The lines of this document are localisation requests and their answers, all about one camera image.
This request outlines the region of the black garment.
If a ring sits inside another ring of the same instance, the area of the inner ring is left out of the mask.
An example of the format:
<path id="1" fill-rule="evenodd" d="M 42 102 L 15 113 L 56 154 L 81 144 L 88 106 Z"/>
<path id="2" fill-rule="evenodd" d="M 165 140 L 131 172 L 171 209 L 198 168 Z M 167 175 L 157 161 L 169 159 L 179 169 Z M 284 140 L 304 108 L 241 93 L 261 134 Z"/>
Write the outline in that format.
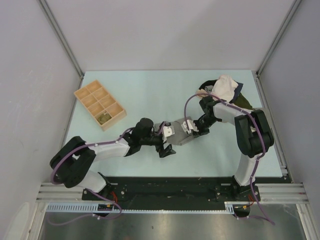
<path id="1" fill-rule="evenodd" d="M 217 81 L 217 79 L 207 80 L 204 83 L 202 83 L 198 89 L 211 92 Z"/>

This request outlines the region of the grey underwear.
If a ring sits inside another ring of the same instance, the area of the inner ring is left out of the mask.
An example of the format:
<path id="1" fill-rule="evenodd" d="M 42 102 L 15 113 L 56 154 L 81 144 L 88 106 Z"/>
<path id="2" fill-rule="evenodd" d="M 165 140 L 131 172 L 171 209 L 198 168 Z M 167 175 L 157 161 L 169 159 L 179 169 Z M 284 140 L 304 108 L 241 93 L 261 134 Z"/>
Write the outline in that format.
<path id="1" fill-rule="evenodd" d="M 173 134 L 170 136 L 163 136 L 162 138 L 166 143 L 174 146 L 183 146 L 195 139 L 192 133 L 188 134 L 184 131 L 182 125 L 185 122 L 184 118 L 180 118 L 170 122 L 169 128 L 171 128 Z"/>

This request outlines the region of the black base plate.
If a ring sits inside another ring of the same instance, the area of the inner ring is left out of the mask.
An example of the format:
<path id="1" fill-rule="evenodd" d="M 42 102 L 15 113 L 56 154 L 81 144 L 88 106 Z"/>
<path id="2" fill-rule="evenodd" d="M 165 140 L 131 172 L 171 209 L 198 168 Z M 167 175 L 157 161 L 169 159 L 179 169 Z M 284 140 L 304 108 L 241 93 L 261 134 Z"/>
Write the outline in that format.
<path id="1" fill-rule="evenodd" d="M 48 198 L 55 201 L 102 201 L 112 197 L 127 202 L 135 197 L 200 198 L 217 202 L 246 202 L 260 198 L 263 185 L 290 184 L 289 176 L 258 177 L 249 185 L 238 186 L 234 177 L 106 177 L 79 184 L 67 181 L 48 187 Z"/>

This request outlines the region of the olive rolled garment in tray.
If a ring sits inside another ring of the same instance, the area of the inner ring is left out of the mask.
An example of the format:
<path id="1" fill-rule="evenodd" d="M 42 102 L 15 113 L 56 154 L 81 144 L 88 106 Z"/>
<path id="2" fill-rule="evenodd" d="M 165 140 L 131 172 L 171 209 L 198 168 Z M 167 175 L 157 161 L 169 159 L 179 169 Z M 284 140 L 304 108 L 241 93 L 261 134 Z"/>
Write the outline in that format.
<path id="1" fill-rule="evenodd" d="M 108 122 L 112 117 L 108 113 L 103 113 L 97 117 L 97 121 L 100 125 L 105 124 Z"/>

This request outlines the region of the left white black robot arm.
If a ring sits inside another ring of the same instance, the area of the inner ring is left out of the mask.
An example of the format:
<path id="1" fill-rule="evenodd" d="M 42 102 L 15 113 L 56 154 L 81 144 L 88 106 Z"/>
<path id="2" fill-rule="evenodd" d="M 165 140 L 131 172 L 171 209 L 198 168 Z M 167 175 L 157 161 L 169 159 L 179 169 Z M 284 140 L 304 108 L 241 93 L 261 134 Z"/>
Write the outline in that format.
<path id="1" fill-rule="evenodd" d="M 50 181 L 66 188 L 81 187 L 91 191 L 98 199 L 110 196 L 110 183 L 102 173 L 90 168 L 94 162 L 114 157 L 128 157 L 143 146 L 154 146 L 160 158 L 174 155 L 171 144 L 165 146 L 167 138 L 175 133 L 169 122 L 162 122 L 155 130 L 149 118 L 142 118 L 134 127 L 125 130 L 116 140 L 87 143 L 80 136 L 72 137 L 50 160 Z"/>

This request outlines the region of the navy blue garment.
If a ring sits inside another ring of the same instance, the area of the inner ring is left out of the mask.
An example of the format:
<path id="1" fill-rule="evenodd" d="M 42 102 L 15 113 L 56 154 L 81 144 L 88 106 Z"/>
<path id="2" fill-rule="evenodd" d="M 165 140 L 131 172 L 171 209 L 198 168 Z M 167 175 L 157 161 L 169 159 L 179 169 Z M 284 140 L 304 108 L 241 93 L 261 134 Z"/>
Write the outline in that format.
<path id="1" fill-rule="evenodd" d="M 243 86 L 244 86 L 244 84 L 241 82 L 237 82 L 237 84 L 238 84 L 238 86 L 234 90 L 234 93 L 240 93 L 242 91 Z"/>

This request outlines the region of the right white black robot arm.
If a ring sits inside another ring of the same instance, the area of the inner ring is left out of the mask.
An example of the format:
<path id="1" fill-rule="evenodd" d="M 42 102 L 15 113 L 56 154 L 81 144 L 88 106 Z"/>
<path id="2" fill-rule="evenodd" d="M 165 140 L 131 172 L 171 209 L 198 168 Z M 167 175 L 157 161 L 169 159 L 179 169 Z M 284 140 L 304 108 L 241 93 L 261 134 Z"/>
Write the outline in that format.
<path id="1" fill-rule="evenodd" d="M 204 114 L 193 121 L 194 137 L 210 133 L 216 122 L 226 121 L 235 127 L 237 146 L 241 157 L 236 173 L 226 194 L 242 201 L 248 194 L 254 194 L 254 183 L 259 161 L 274 145 L 274 136 L 263 110 L 249 111 L 225 101 L 203 97 L 199 105 Z"/>

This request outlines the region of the pink white garment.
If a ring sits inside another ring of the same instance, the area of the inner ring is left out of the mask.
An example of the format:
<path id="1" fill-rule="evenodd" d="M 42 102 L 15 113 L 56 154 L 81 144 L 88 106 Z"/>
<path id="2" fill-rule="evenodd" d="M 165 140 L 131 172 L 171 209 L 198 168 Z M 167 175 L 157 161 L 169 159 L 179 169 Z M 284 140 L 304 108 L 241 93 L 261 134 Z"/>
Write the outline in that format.
<path id="1" fill-rule="evenodd" d="M 215 82 L 211 94 L 228 103 L 234 98 L 239 84 L 229 75 L 221 75 Z"/>

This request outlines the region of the wooden compartment tray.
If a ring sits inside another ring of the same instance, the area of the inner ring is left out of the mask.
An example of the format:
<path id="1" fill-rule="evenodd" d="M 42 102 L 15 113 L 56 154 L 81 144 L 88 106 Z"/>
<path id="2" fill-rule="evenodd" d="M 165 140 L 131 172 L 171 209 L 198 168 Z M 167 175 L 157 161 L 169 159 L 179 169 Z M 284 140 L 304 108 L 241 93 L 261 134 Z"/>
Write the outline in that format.
<path id="1" fill-rule="evenodd" d="M 97 79 L 76 90 L 74 96 L 103 131 L 127 116 L 125 108 Z M 108 113 L 112 118 L 100 125 L 97 118 L 104 113 Z"/>

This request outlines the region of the beige rolled garment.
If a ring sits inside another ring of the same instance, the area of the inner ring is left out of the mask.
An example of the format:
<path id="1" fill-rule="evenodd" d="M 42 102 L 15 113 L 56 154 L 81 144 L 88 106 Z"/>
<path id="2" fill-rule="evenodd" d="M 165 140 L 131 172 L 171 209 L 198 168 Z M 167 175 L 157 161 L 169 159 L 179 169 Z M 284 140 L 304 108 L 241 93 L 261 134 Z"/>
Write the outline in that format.
<path id="1" fill-rule="evenodd" d="M 200 99 L 209 96 L 209 93 L 205 89 L 198 89 L 195 94 Z"/>

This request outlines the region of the dark olive garment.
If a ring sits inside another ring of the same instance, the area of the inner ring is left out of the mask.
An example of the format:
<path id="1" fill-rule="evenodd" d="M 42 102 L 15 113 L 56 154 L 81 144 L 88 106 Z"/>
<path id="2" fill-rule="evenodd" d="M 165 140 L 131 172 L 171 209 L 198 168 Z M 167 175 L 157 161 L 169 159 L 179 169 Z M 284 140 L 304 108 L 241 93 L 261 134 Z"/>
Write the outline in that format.
<path id="1" fill-rule="evenodd" d="M 237 98 L 234 100 L 234 104 L 240 108 L 253 110 L 254 108 L 250 104 L 250 102 L 244 97 L 242 93 L 240 93 Z"/>

